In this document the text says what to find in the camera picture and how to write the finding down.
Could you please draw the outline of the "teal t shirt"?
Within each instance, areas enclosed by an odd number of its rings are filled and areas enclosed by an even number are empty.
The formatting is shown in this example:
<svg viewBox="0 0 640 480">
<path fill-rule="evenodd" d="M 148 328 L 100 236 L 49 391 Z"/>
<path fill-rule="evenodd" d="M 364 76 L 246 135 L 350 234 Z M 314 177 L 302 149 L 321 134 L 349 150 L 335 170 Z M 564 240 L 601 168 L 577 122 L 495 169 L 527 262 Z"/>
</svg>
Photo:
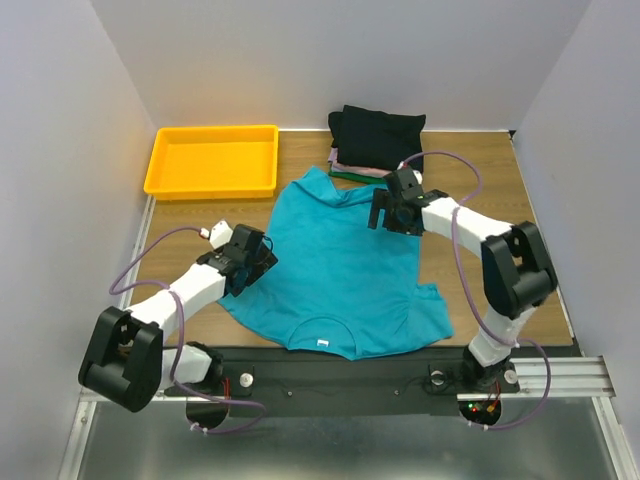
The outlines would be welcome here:
<svg viewBox="0 0 640 480">
<path fill-rule="evenodd" d="M 375 188 L 342 190 L 313 167 L 272 210 L 277 263 L 220 305 L 289 350 L 360 360 L 412 352 L 454 328 L 435 284 L 421 284 L 421 240 L 367 226 Z"/>
</svg>

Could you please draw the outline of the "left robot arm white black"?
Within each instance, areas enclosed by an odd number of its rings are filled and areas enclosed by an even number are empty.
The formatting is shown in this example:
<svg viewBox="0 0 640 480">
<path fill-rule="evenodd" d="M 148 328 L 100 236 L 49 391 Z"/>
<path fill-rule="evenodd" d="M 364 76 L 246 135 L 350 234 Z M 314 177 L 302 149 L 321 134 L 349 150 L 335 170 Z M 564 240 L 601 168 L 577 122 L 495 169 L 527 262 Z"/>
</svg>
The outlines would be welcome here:
<svg viewBox="0 0 640 480">
<path fill-rule="evenodd" d="M 209 250 L 177 280 L 157 282 L 158 292 L 126 308 L 110 306 L 96 321 L 78 382 L 130 412 L 157 392 L 193 386 L 210 394 L 230 388 L 222 357 L 185 340 L 186 322 L 204 307 L 239 296 L 277 263 L 265 233 L 220 221 L 198 230 Z"/>
</svg>

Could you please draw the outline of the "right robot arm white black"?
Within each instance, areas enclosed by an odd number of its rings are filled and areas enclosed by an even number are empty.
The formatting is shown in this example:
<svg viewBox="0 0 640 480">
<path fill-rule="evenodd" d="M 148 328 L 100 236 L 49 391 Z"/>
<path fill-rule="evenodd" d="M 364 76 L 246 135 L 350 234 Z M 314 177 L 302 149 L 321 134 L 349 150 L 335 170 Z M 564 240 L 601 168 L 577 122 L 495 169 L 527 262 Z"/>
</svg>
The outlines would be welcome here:
<svg viewBox="0 0 640 480">
<path fill-rule="evenodd" d="M 557 288 L 557 276 L 538 227 L 511 224 L 477 213 L 440 190 L 424 191 L 417 172 L 401 168 L 374 190 L 368 226 L 412 236 L 434 233 L 450 239 L 468 304 L 479 331 L 464 349 L 463 384 L 482 390 L 507 370 L 521 332 Z M 460 260 L 464 248 L 481 260 L 487 312 L 480 315 Z"/>
</svg>

